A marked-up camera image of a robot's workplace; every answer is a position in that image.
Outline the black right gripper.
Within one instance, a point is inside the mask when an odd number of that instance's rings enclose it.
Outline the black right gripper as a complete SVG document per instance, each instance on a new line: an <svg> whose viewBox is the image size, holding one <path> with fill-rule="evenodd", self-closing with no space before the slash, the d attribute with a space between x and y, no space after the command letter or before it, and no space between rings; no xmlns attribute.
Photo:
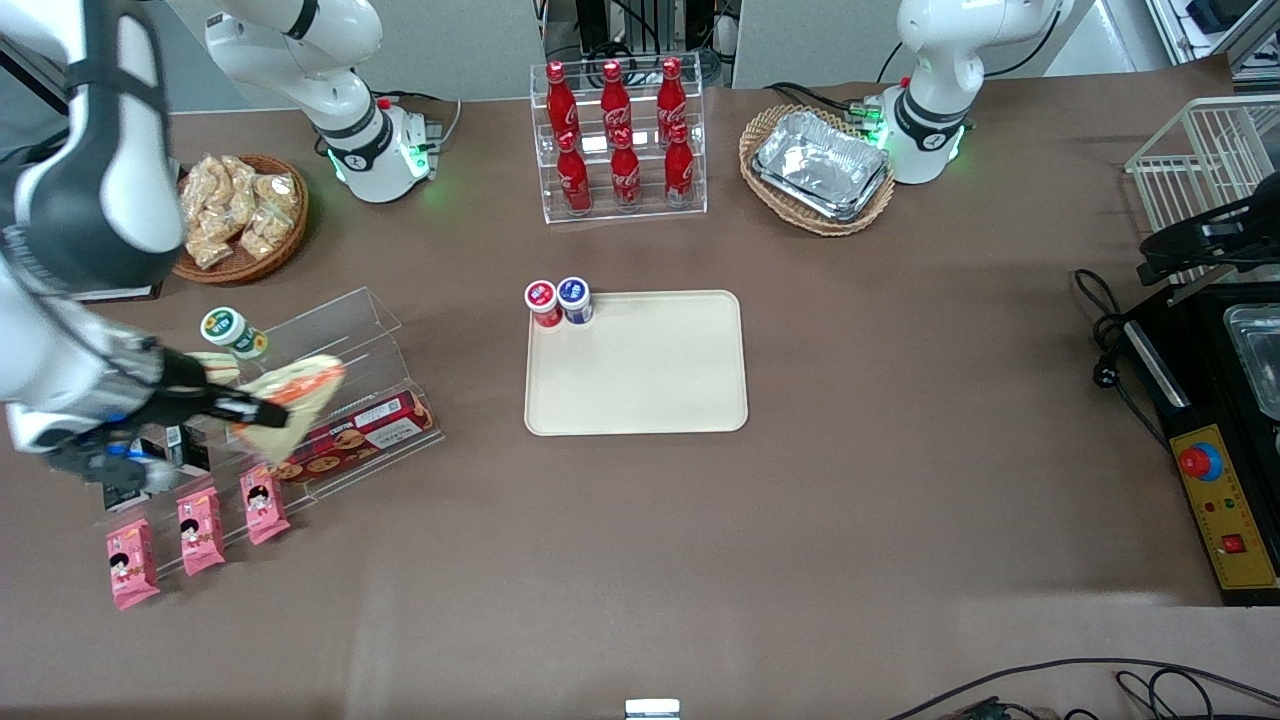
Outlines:
<svg viewBox="0 0 1280 720"><path fill-rule="evenodd" d="M280 405L237 388L219 388L193 354L145 350L134 359L110 361L113 377L129 391L123 409L110 411L110 437L124 438L147 427L173 427L195 416L232 424L284 428L289 413Z"/></svg>

